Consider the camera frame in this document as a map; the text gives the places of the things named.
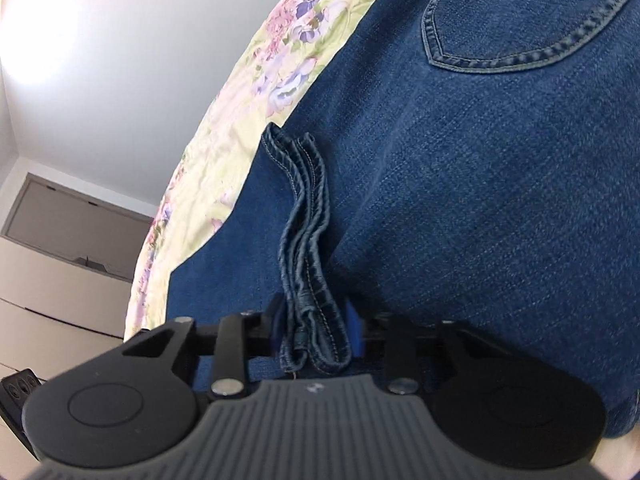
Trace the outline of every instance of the black device with holes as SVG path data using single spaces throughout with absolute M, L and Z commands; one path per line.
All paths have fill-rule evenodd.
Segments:
M 28 368 L 0 380 L 0 416 L 32 454 L 33 448 L 22 426 L 22 407 L 39 386 L 40 380 Z
M 24 406 L 34 479 L 602 480 L 597 393 L 464 323 L 359 320 L 368 374 L 251 383 L 280 300 L 218 326 L 171 320 L 48 381 Z M 214 356 L 210 389 L 191 388 Z M 446 370 L 433 392 L 418 359 Z

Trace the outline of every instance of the pocket stitching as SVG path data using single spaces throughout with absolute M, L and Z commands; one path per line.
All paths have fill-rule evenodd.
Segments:
M 518 70 L 526 70 L 528 68 L 536 68 L 552 64 L 561 59 L 564 59 L 569 54 L 574 53 L 580 47 L 588 43 L 594 38 L 617 14 L 627 0 L 612 0 L 611 8 L 604 9 L 602 6 L 595 7 L 588 17 L 574 30 L 570 31 L 567 35 L 561 38 L 555 43 L 528 50 L 525 52 L 518 52 L 516 54 L 509 54 L 495 59 L 469 59 L 465 57 L 457 57 L 444 52 L 440 37 L 435 24 L 435 11 L 440 3 L 440 0 L 431 0 L 427 5 L 424 14 L 422 16 L 422 42 L 424 43 L 425 51 L 427 53 L 429 62 L 441 68 L 453 70 L 454 72 L 463 73 L 500 73 L 500 72 L 516 72 Z M 584 27 L 590 28 L 587 32 L 580 32 L 584 30 Z M 507 60 L 515 60 L 521 56 L 535 56 L 538 54 L 541 59 L 534 59 L 530 62 L 521 63 L 508 63 Z M 478 62 L 485 66 L 459 66 L 456 61 Z

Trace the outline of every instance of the back pocket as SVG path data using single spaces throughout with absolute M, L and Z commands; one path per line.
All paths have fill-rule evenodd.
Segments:
M 429 63 L 456 72 L 516 72 L 555 63 L 594 38 L 627 0 L 431 0 Z

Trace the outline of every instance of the denim pants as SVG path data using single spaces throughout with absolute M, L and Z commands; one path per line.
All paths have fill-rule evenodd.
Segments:
M 349 371 L 346 298 L 465 319 L 580 377 L 607 436 L 638 420 L 640 0 L 377 0 L 168 316 L 287 297 L 279 361 Z

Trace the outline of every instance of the silver screw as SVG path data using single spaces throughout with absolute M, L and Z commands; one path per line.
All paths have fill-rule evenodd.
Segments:
M 238 379 L 218 379 L 211 385 L 211 391 L 223 397 L 237 395 L 242 390 L 244 390 L 244 384 Z
M 396 395 L 411 395 L 418 391 L 420 384 L 415 379 L 400 377 L 391 381 L 386 387 Z

